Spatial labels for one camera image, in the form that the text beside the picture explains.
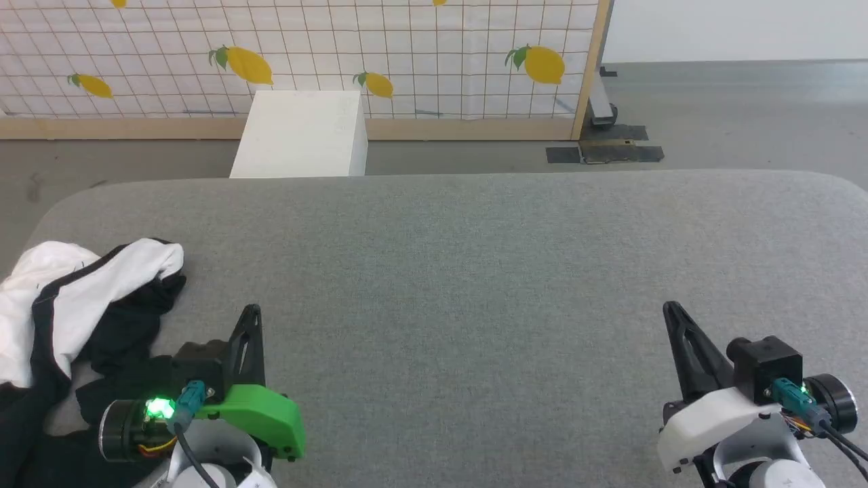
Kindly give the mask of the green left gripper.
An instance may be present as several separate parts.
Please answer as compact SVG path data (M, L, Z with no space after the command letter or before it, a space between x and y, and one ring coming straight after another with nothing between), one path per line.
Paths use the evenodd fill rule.
M306 454L306 429L300 408L287 396L264 386L262 313L248 304L226 347L226 384L223 401L207 403L198 420L224 420L263 442L277 458L299 460Z

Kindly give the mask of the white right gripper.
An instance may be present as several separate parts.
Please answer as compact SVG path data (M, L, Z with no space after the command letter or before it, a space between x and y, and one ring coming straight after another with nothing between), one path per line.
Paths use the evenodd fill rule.
M663 316L682 401L691 403L673 414L659 435L661 466L673 470L682 460L691 460L740 432L760 414L779 413L781 405L758 405L733 387L732 363L681 303L665 302Z

